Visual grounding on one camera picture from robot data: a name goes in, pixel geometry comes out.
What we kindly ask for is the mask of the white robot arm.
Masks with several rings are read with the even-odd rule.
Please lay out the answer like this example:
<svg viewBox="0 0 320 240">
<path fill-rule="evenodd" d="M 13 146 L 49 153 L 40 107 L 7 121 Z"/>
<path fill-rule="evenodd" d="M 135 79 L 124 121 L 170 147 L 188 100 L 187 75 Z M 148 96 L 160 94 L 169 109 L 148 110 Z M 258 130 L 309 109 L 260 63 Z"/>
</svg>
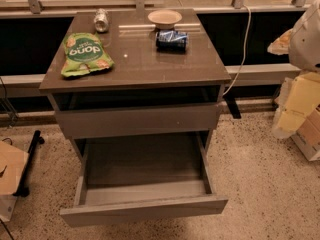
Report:
<svg viewBox="0 0 320 240">
<path fill-rule="evenodd" d="M 315 0 L 267 51 L 287 54 L 289 63 L 300 70 L 297 77 L 283 82 L 273 120 L 274 136 L 286 139 L 297 132 L 320 104 L 320 0 Z"/>
</svg>

